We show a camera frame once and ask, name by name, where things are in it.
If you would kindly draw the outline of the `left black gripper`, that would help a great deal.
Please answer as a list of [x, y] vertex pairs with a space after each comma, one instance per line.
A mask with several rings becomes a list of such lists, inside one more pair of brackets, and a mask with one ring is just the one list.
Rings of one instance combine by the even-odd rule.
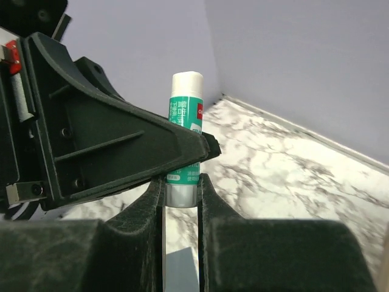
[[[36, 213], [44, 195], [33, 125], [38, 109], [28, 69], [27, 42], [42, 33], [17, 36], [1, 43], [1, 212]], [[81, 57], [74, 64], [108, 96], [125, 101], [103, 68]]]

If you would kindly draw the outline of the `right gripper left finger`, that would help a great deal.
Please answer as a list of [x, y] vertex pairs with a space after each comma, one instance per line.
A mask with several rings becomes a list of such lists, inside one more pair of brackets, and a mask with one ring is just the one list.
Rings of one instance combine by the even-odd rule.
[[163, 291], [165, 183], [108, 221], [1, 225], [2, 291]]

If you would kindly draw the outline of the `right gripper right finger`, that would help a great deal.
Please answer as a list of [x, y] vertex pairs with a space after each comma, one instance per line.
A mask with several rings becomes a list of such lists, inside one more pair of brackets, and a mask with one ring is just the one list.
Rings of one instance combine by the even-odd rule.
[[375, 291], [357, 238], [343, 223], [245, 219], [203, 174], [198, 184], [201, 291]]

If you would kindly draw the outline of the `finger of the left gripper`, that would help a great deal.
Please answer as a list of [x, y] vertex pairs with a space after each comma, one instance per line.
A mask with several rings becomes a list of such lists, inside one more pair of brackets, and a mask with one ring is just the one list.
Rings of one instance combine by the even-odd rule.
[[43, 168], [44, 210], [94, 201], [221, 154], [208, 133], [184, 128], [114, 99], [78, 70], [64, 45], [46, 35], [27, 42], [39, 117], [33, 125]]

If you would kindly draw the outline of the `grey blue envelope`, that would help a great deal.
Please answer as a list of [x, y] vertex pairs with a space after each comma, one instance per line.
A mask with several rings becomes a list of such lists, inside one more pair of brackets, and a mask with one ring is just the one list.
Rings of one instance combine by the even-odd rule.
[[165, 280], [165, 291], [199, 292], [198, 273], [190, 247], [167, 254]]

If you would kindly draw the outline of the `green white glue stick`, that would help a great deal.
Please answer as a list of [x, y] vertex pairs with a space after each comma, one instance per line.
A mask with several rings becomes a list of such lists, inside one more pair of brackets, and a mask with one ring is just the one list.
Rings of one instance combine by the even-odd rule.
[[[203, 75], [195, 71], [179, 72], [172, 77], [168, 120], [184, 128], [182, 138], [189, 146], [191, 138], [202, 134]], [[193, 162], [166, 176], [167, 206], [191, 208], [197, 205], [200, 163]]]

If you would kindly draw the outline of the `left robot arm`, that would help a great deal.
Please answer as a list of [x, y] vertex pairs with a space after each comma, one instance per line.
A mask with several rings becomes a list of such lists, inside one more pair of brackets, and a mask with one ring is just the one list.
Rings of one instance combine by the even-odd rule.
[[1, 213], [28, 220], [99, 200], [221, 154], [191, 133], [136, 107], [102, 67], [73, 60], [61, 44], [66, 1], [2, 1]]

